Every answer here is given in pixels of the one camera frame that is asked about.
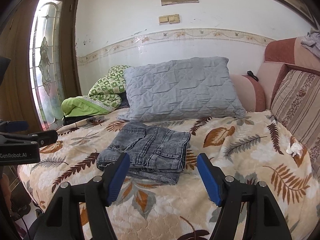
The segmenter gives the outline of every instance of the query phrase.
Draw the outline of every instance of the green blanket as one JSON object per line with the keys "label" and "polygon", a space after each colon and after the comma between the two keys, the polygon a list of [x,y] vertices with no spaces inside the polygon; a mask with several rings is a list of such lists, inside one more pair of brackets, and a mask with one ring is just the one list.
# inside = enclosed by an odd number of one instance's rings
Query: green blanket
{"label": "green blanket", "polygon": [[108,114],[121,104],[120,93],[125,92],[123,70],[126,65],[113,66],[108,75],[100,78],[90,89],[87,96],[68,98],[63,101],[61,108],[66,117],[82,115]]}

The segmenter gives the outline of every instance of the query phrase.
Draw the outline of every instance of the wallpaper border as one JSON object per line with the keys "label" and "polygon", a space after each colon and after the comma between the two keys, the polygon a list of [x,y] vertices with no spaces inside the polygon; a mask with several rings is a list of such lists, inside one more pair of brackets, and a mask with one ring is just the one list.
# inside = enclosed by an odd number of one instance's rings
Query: wallpaper border
{"label": "wallpaper border", "polygon": [[260,46],[267,46],[273,39],[260,36],[253,33],[215,29],[215,28],[192,28],[192,29],[177,29],[162,31],[156,33],[145,34],[117,43],[108,45],[104,48],[98,49],[84,57],[77,57],[77,64],[84,65],[86,63],[95,61],[99,58],[111,55],[113,53],[131,49],[135,47],[146,46],[163,41],[180,41],[180,40],[192,40],[192,39],[217,39],[217,40],[230,40],[241,41]]}

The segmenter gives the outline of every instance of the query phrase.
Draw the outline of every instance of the stained glass panel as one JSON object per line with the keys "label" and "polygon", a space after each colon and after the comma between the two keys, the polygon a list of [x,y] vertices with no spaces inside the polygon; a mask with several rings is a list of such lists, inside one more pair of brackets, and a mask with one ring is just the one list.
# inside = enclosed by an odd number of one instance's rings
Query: stained glass panel
{"label": "stained glass panel", "polygon": [[39,0],[30,38],[30,80],[44,130],[62,126],[64,94],[59,65],[59,19],[62,1]]}

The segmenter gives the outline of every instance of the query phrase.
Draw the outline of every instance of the jeans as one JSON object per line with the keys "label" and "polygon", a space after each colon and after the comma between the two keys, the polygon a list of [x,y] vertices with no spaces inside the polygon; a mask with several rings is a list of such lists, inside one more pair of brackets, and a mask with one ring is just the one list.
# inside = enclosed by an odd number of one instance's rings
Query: jeans
{"label": "jeans", "polygon": [[128,176],[176,184],[178,172],[185,168],[189,142],[188,132],[130,121],[99,154],[97,167],[103,170],[126,152],[130,156]]}

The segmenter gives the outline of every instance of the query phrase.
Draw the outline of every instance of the metal screw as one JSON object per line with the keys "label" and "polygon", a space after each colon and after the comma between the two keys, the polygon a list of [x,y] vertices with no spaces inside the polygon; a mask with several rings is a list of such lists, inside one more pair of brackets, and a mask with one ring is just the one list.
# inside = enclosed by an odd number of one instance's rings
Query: metal screw
{"label": "metal screw", "polygon": [[226,176],[226,181],[227,181],[227,182],[233,182],[234,180],[235,180],[234,177],[232,177],[232,176]]}
{"label": "metal screw", "polygon": [[62,188],[66,188],[68,186],[69,186],[68,182],[62,182],[61,185],[60,185],[60,187],[62,187]]}
{"label": "metal screw", "polygon": [[265,186],[267,186],[267,184],[266,184],[265,181],[259,181],[259,186],[260,187],[265,187]]}
{"label": "metal screw", "polygon": [[101,176],[95,176],[94,178],[93,178],[93,181],[94,182],[99,182],[99,181],[101,181],[102,180],[102,177]]}

